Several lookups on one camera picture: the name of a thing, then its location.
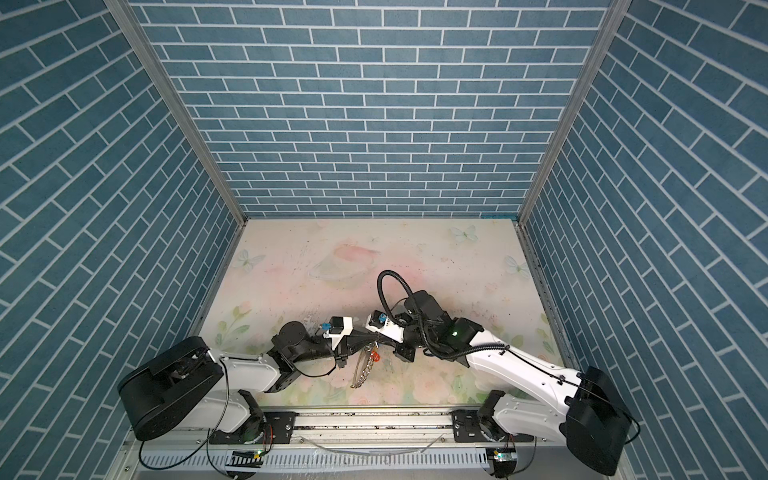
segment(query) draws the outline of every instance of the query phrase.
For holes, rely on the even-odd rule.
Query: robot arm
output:
[[[408,293],[405,313],[393,315],[386,305],[381,282],[387,275]],[[349,356],[377,342],[393,347],[406,362],[423,347],[425,354],[491,373],[538,400],[492,391],[478,411],[490,439],[512,433],[544,437],[567,445],[594,470],[615,473],[632,418],[605,373],[544,362],[469,319],[451,318],[434,297],[412,292],[390,270],[379,275],[378,284],[385,312],[374,311],[365,330],[353,328],[350,317],[332,317],[321,335],[310,336],[303,324],[289,322],[272,338],[273,348],[258,356],[229,355],[190,337],[140,366],[118,385],[136,438],[155,439],[177,426],[237,430],[255,438],[263,431],[264,415],[250,391],[285,389],[302,375],[297,362],[334,358],[333,369],[343,368]]]

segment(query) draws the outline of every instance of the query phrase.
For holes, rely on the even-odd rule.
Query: black motor housing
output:
[[[118,393],[137,439],[169,432],[221,379],[221,366],[207,352],[203,339],[191,336],[120,381]]]
[[[581,378],[581,388],[568,402],[565,423],[559,428],[568,450],[576,458],[596,472],[610,476],[616,473],[631,426],[631,420],[624,414],[629,409],[611,377],[602,370],[590,366]]]

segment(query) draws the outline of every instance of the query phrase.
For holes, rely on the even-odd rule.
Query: black bracket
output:
[[[265,412],[264,413],[264,430],[261,435],[255,438],[255,442],[252,445],[263,445],[263,436],[269,435],[272,432],[273,445],[285,445],[290,443],[291,436],[293,435],[293,424],[296,422],[295,412]],[[245,445],[246,440],[242,435],[242,432],[238,429],[232,433],[225,433],[220,430],[214,432],[210,437],[211,445]],[[270,444],[269,438],[266,439],[266,444]]]
[[[293,424],[296,422],[296,413],[294,412],[265,412],[266,425],[265,432],[269,432],[269,426],[272,427],[272,443],[285,445],[290,443],[293,435]]]
[[[480,429],[478,411],[472,409],[454,410],[451,412],[453,421],[453,441],[456,443],[497,442],[489,439]],[[515,442],[533,442],[532,435],[524,433],[513,435]]]

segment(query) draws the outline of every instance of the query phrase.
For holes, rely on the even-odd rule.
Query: blue brick wall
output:
[[[234,231],[101,0],[0,2],[0,478],[106,473]]]
[[[529,228],[641,478],[768,478],[768,4],[634,0]]]
[[[131,3],[248,215],[477,217],[517,213],[609,0],[256,3]]]

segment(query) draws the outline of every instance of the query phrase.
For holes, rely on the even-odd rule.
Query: wire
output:
[[[603,396],[600,396],[600,395],[598,395],[598,394],[597,394],[597,393],[595,393],[595,392],[591,392],[590,390],[588,390],[588,389],[584,388],[584,387],[583,387],[583,386],[581,386],[581,385],[578,385],[578,384],[576,384],[576,383],[573,383],[573,382],[569,382],[568,380],[566,380],[566,379],[564,379],[564,378],[561,378],[561,377],[559,377],[559,376],[556,376],[556,375],[552,374],[551,372],[548,372],[547,370],[544,370],[544,369],[542,369],[540,366],[537,366],[536,364],[534,364],[534,363],[532,363],[532,362],[528,361],[528,360],[527,360],[527,359],[526,359],[524,356],[518,355],[516,352],[512,351],[512,350],[509,348],[509,345],[507,345],[507,346],[506,346],[506,348],[505,348],[505,351],[506,351],[506,352],[510,352],[512,355],[516,356],[518,359],[522,360],[523,362],[525,362],[525,363],[527,363],[528,365],[532,366],[533,368],[537,369],[539,372],[543,372],[543,373],[545,373],[546,375],[548,375],[548,376],[552,377],[553,379],[556,379],[556,380],[558,380],[559,382],[567,383],[568,385],[574,386],[574,387],[576,387],[577,389],[580,389],[580,390],[584,390],[584,391],[585,391],[587,394],[589,394],[589,395],[592,395],[592,396],[594,396],[595,398],[597,398],[597,399],[599,399],[599,400],[602,400],[603,402],[605,402],[605,404],[606,404],[606,405],[608,405],[608,406],[610,406],[612,409],[614,409],[614,410],[617,410],[617,411],[619,411],[619,412],[621,412],[621,413],[625,414],[625,415],[627,416],[627,418],[628,418],[628,419],[629,419],[631,422],[633,422],[633,423],[634,423],[634,424],[637,426],[637,432],[635,432],[635,434],[634,434],[634,435],[632,435],[632,438],[631,438],[631,439],[629,439],[629,440],[627,440],[626,442],[624,442],[624,444],[625,444],[625,445],[627,445],[627,444],[629,444],[629,443],[632,443],[632,442],[633,442],[633,441],[634,441],[634,440],[635,440],[635,439],[636,439],[638,436],[640,436],[640,432],[642,431],[642,428],[640,427],[640,423],[639,423],[637,420],[635,420],[635,419],[634,419],[634,417],[633,417],[633,416],[632,416],[632,415],[631,415],[631,414],[630,414],[630,413],[629,413],[627,410],[625,410],[625,409],[622,409],[621,407],[617,406],[616,404],[614,404],[614,403],[613,403],[613,402],[611,402],[610,400],[608,400],[608,399],[604,398]],[[600,386],[599,386],[597,383],[593,382],[592,380],[590,380],[590,379],[588,379],[588,378],[584,378],[583,376],[582,376],[582,377],[580,377],[580,378],[581,378],[582,380],[586,381],[586,382],[589,382],[589,383],[591,383],[591,384],[593,384],[593,385],[597,386],[598,388],[600,387]]]
[[[232,479],[237,480],[237,477],[239,475],[235,475],[234,477],[230,477],[229,474],[227,474],[226,472],[222,472],[221,470],[219,470],[218,467],[216,467],[216,465],[214,464],[214,461],[210,459],[210,451],[208,450],[208,442],[205,442],[205,457],[208,458],[208,464],[211,467],[213,467],[214,470],[219,472],[221,475],[224,475],[225,477],[229,478],[230,480],[232,480]]]
[[[264,438],[262,439],[262,442],[264,444],[264,453],[261,454],[261,456],[265,456],[267,453],[272,452],[272,447],[274,446],[274,436],[275,432],[272,430],[272,425],[268,424],[270,427],[270,447],[269,449],[266,448],[266,429],[264,429]]]
[[[525,467],[519,469],[518,471],[510,473],[509,475],[506,476],[506,478],[509,478],[509,477],[511,477],[513,475],[517,475],[518,473],[522,473],[522,472],[525,472],[526,470],[528,470],[528,468],[533,463],[533,459],[536,458],[536,444],[538,443],[537,440],[538,439],[536,437],[533,438],[533,455],[531,455],[531,459],[528,460],[528,464]],[[512,439],[512,444],[513,445],[515,444],[515,439]]]
[[[437,345],[432,343],[432,341],[429,339],[429,336],[427,335],[427,330],[424,325],[424,313],[419,308],[418,303],[416,303],[415,298],[413,297],[413,291],[411,290],[411,287],[408,285],[408,283],[403,279],[399,273],[393,271],[393,270],[383,270],[381,273],[379,273],[379,277],[376,279],[376,289],[379,293],[379,300],[381,300],[382,308],[384,309],[384,313],[389,318],[395,318],[392,315],[392,310],[389,308],[389,305],[386,302],[386,298],[384,297],[384,289],[382,288],[382,281],[385,277],[390,276],[394,278],[395,280],[400,283],[400,286],[406,291],[408,294],[408,298],[410,298],[413,301],[413,306],[415,308],[415,317],[416,317],[416,323],[419,326],[419,333],[421,334],[422,343],[429,348],[429,351],[432,353],[433,356],[436,356],[437,358],[441,360],[453,360],[457,359],[460,356],[466,356],[471,353],[477,353],[477,352],[484,352],[485,350],[503,350],[506,349],[506,345],[502,343],[485,343],[482,345],[475,345],[472,347],[469,347],[468,349],[461,350],[459,352],[454,353],[441,353],[438,350]]]
[[[396,308],[396,307],[397,307],[397,306],[398,306],[398,305],[399,305],[399,304],[400,304],[400,303],[401,303],[403,300],[407,300],[407,299],[408,299],[408,297],[407,297],[407,296],[404,296],[404,297],[403,297],[403,298],[401,298],[400,300],[396,301],[396,302],[395,302],[395,304],[394,304],[394,305],[392,305],[392,308],[390,308],[390,310],[394,310],[394,309],[395,309],[395,308]]]
[[[330,350],[330,352],[331,352],[331,355],[333,355],[333,348],[331,348],[331,345],[330,345],[330,344],[328,345],[328,350]],[[296,365],[293,365],[293,368],[294,368],[294,369],[296,369],[296,371],[297,371],[298,373],[301,373],[301,374],[302,374],[302,375],[304,375],[305,377],[308,377],[308,378],[311,378],[311,379],[318,379],[318,378],[320,378],[321,376],[328,376],[328,375],[330,375],[331,373],[333,373],[333,372],[335,372],[335,371],[336,371],[336,357],[333,357],[333,368],[332,368],[331,370],[328,370],[327,372],[325,372],[325,373],[323,373],[323,374],[320,374],[320,375],[307,375],[306,373],[304,373],[304,372],[302,372],[301,370],[299,370],[299,369],[296,367]]]
[[[415,449],[389,450],[387,452],[381,452],[381,453],[378,453],[378,452],[377,453],[355,452],[353,450],[331,449],[329,447],[326,447],[326,446],[323,446],[323,445],[321,445],[319,443],[316,443],[316,442],[314,442],[314,441],[312,441],[310,439],[305,439],[304,437],[300,437],[300,438],[304,442],[310,443],[310,444],[316,446],[320,450],[325,450],[326,452],[336,453],[336,454],[339,454],[339,455],[359,455],[359,456],[362,456],[362,457],[388,457],[388,456],[391,456],[391,455],[404,455],[406,453],[422,453],[426,449],[428,449],[429,447],[431,447],[435,443],[437,443],[437,441],[442,438],[442,434],[438,438],[432,440],[426,447],[421,447],[421,448],[417,447]]]
[[[208,441],[210,440],[210,437],[214,435],[214,433],[219,429],[219,425],[221,425],[221,421],[224,419],[224,413],[227,412],[227,407],[230,404],[230,375],[227,372],[227,365],[224,364],[224,361],[221,362],[221,366],[224,368],[224,382],[227,384],[227,398],[224,400],[224,410],[221,411],[221,416],[219,417],[219,421],[216,422],[216,426],[214,427],[214,430],[208,434],[208,437],[205,439],[205,442],[201,443],[199,447],[194,449],[192,453],[181,459],[179,462],[174,463],[173,465],[169,465],[167,467],[150,467],[147,465],[144,460],[141,458],[141,452],[144,450],[144,442],[139,445],[139,463],[144,468],[148,468],[150,470],[168,470],[169,468],[177,467],[181,465],[182,463],[186,462],[190,458],[194,456],[194,454],[198,453],[200,449],[202,449],[204,446],[208,445]]]

